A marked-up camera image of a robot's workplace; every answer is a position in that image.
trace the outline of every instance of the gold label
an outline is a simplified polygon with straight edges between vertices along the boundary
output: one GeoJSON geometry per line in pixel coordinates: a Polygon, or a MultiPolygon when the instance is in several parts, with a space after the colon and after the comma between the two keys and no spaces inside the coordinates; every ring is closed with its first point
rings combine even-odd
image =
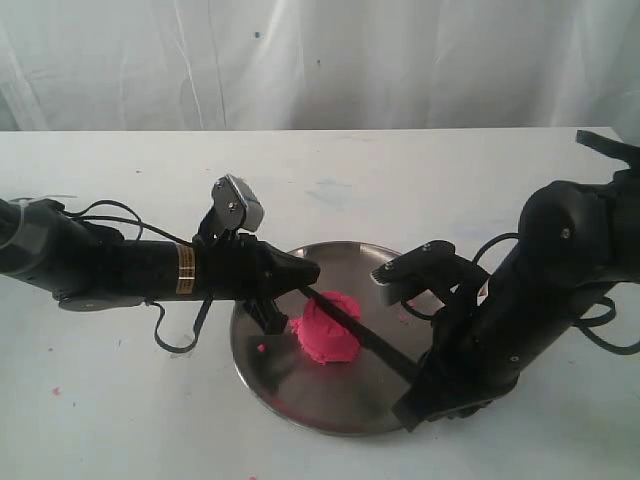
{"type": "Polygon", "coordinates": [[[193,286],[196,283],[196,256],[193,248],[176,243],[178,249],[178,284],[176,293],[178,295],[189,295],[193,293],[193,286]]]}

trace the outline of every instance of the white table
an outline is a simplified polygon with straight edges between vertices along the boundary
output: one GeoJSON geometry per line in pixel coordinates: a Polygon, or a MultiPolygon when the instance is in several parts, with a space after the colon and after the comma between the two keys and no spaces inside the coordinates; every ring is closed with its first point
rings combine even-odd
{"type": "MultiPolygon", "coordinates": [[[[574,135],[4,133],[0,196],[75,194],[73,209],[119,199],[189,238],[213,182],[231,172],[266,209],[260,238],[283,250],[350,239],[406,251],[442,238],[470,256],[516,228],[537,188],[554,179],[609,181],[620,163],[574,144],[574,135]]],[[[509,248],[496,247],[485,267],[509,248]]],[[[639,293],[615,290],[619,318],[608,338],[638,337],[639,293]]],[[[190,332],[197,307],[168,304],[169,338],[190,332]]],[[[610,355],[579,332],[564,335],[515,391],[469,419],[413,434],[332,438],[288,424],[244,387],[229,349],[231,308],[215,304],[195,353],[172,358],[153,341],[155,309],[74,314],[46,292],[0,278],[0,477],[637,478],[639,358],[610,355]]]]}

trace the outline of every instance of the pink dough crumb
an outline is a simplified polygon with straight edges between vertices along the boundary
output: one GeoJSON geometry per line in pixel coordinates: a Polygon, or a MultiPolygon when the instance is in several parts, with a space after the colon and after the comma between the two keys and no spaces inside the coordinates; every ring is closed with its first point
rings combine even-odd
{"type": "MultiPolygon", "coordinates": [[[[360,320],[358,302],[339,292],[324,292],[344,312],[360,320]]],[[[360,343],[346,328],[329,317],[314,299],[307,301],[302,317],[291,321],[291,329],[298,336],[302,349],[316,362],[352,362],[360,352],[360,343]]]]}

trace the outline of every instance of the stainless steel plate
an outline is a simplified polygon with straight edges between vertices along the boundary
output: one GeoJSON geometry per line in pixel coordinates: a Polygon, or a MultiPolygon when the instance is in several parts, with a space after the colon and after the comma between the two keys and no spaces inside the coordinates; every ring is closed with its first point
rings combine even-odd
{"type": "MultiPolygon", "coordinates": [[[[357,242],[319,243],[291,252],[317,262],[315,288],[354,297],[362,323],[405,355],[418,358],[431,346],[431,326],[399,305],[384,306],[369,274],[398,256],[396,252],[357,242]]],[[[290,292],[277,300],[290,319],[300,317],[306,298],[290,292]]],[[[442,304],[429,292],[416,308],[432,313],[442,304]]],[[[368,350],[352,363],[320,365],[301,349],[287,327],[282,335],[263,335],[236,305],[231,319],[231,350],[240,377],[272,411],[291,422],[331,435],[368,435],[400,428],[391,413],[407,383],[368,350]],[[266,349],[258,348],[264,344],[266,349]]]]}

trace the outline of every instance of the white curtain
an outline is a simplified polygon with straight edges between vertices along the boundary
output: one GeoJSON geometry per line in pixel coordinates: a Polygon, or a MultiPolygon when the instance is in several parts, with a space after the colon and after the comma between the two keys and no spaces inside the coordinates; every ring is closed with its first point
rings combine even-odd
{"type": "Polygon", "coordinates": [[[640,140],[639,47],[639,0],[0,0],[0,108],[24,130],[640,140]]]}

